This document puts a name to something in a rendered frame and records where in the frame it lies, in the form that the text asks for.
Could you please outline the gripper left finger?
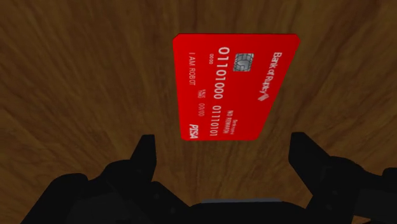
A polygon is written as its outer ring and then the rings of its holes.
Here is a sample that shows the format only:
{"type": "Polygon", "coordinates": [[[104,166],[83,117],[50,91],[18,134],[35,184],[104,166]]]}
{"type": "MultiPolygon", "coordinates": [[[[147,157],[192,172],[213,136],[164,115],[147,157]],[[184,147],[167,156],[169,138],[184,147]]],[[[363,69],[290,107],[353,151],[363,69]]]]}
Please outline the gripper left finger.
{"type": "Polygon", "coordinates": [[[129,159],[94,179],[55,178],[21,224],[187,224],[189,207],[152,180],[156,164],[155,137],[143,135],[129,159]]]}

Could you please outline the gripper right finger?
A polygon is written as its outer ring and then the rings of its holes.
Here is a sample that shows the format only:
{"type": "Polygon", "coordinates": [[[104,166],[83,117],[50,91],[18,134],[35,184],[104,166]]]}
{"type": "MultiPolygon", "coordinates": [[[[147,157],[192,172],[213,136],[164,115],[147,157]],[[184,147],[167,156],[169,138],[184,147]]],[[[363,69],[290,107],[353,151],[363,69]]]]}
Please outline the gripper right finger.
{"type": "Polygon", "coordinates": [[[288,161],[312,198],[305,210],[317,224],[397,224],[397,167],[381,175],[348,158],[327,154],[303,132],[291,134],[288,161]]]}

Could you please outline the red bank card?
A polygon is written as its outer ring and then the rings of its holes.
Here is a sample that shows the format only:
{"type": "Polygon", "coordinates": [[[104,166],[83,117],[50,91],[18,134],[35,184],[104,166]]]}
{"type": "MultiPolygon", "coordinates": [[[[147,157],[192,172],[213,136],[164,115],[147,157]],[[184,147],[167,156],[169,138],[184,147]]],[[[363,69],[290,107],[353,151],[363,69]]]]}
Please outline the red bank card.
{"type": "Polygon", "coordinates": [[[172,41],[185,141],[258,138],[300,44],[296,34],[178,34],[172,41]]]}

